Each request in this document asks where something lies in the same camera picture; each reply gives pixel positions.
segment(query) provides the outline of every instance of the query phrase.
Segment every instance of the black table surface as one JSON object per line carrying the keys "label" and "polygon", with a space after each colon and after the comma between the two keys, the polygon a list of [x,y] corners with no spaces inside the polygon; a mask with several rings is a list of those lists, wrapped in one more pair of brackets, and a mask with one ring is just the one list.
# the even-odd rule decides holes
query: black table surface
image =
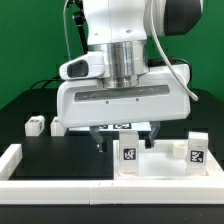
{"label": "black table surface", "polygon": [[[209,149],[224,168],[224,105],[207,91],[195,92],[200,101],[191,102],[189,117],[161,122],[157,139],[187,139],[189,131],[208,132]],[[110,142],[107,153],[98,153],[88,133],[50,137],[50,123],[57,114],[56,94],[56,89],[28,90],[0,110],[0,155],[10,144],[23,144],[23,161],[11,179],[112,179],[112,134],[107,136]],[[44,115],[46,129],[40,137],[26,138],[24,124],[36,115]],[[223,208],[222,205],[1,205],[0,223],[223,223]]]}

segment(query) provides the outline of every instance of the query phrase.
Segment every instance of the metal cylinder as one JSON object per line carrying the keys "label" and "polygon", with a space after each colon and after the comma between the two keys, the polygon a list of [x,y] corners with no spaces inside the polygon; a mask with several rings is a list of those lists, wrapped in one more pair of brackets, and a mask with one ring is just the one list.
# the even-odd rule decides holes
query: metal cylinder
{"label": "metal cylinder", "polygon": [[93,45],[104,55],[104,88],[128,88],[138,85],[138,75],[149,71],[146,41]]}

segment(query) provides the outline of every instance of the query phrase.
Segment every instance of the green wall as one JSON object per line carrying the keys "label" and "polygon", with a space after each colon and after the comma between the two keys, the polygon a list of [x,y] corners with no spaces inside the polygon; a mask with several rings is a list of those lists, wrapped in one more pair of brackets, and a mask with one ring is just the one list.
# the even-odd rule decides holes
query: green wall
{"label": "green wall", "polygon": [[[58,67],[67,60],[63,5],[64,0],[0,1],[0,108],[34,82],[58,75]],[[79,56],[76,30],[72,22],[68,26],[72,54]],[[224,102],[223,0],[206,0],[202,20],[188,35],[161,40],[169,56],[192,63],[192,87],[209,90]],[[150,58],[157,57],[155,46],[148,42]]]}

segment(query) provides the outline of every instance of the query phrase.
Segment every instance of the qr code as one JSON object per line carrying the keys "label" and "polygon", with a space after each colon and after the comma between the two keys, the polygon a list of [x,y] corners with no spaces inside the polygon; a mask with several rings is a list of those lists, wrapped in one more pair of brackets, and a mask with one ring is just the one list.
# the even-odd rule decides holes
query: qr code
{"label": "qr code", "polygon": [[100,126],[100,129],[108,129],[108,125],[102,125]]}
{"label": "qr code", "polygon": [[114,129],[131,129],[131,124],[115,124]]}
{"label": "qr code", "polygon": [[204,163],[204,152],[202,151],[191,151],[190,161],[192,163]]}
{"label": "qr code", "polygon": [[136,160],[136,149],[124,149],[124,160]]}

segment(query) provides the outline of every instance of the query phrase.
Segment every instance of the white robot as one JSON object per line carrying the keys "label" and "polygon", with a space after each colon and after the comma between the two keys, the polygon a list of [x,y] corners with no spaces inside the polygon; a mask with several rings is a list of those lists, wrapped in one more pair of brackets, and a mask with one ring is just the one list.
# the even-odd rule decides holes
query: white robot
{"label": "white robot", "polygon": [[[185,34],[203,0],[83,0],[91,51],[60,68],[57,98],[66,128],[184,119],[190,113],[189,67],[171,66],[157,35]],[[153,36],[167,66],[147,65]]]}

